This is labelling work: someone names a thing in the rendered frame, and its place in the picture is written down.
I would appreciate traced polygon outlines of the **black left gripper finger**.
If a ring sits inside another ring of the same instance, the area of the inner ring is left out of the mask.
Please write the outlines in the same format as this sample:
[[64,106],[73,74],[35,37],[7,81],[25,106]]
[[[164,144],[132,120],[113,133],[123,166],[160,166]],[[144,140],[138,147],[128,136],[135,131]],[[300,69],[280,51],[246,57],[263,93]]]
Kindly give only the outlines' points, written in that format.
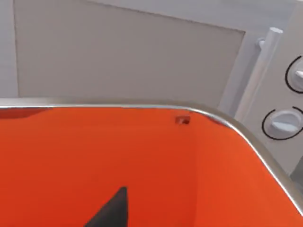
[[127,227],[128,194],[121,187],[84,227]]

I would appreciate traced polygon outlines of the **orange basket with metal rim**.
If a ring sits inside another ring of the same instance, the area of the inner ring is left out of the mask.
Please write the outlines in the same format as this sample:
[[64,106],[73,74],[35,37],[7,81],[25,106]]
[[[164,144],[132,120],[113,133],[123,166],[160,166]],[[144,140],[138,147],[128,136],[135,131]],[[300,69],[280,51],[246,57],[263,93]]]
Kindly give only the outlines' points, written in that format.
[[303,195],[203,105],[0,99],[0,227],[84,227],[121,188],[127,227],[303,227]]

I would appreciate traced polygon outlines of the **pale microwave oven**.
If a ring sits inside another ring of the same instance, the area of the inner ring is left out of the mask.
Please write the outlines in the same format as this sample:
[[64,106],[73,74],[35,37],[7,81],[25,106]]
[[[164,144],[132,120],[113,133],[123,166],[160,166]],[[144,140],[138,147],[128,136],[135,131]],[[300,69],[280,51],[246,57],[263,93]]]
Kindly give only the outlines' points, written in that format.
[[261,130],[273,109],[303,110],[285,83],[303,0],[0,0],[0,99],[187,102],[235,119],[270,27],[283,34],[241,123],[303,185],[303,131]]

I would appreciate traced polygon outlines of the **white microwave knob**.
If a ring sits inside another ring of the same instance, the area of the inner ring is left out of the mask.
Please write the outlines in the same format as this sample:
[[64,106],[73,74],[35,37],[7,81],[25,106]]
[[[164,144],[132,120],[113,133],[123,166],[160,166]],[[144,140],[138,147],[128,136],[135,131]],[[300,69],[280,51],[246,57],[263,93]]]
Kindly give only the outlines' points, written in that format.
[[296,137],[303,131],[303,110],[296,106],[273,109],[261,122],[263,134],[271,140],[283,141]]
[[287,67],[285,83],[295,93],[303,94],[303,56],[299,55]]

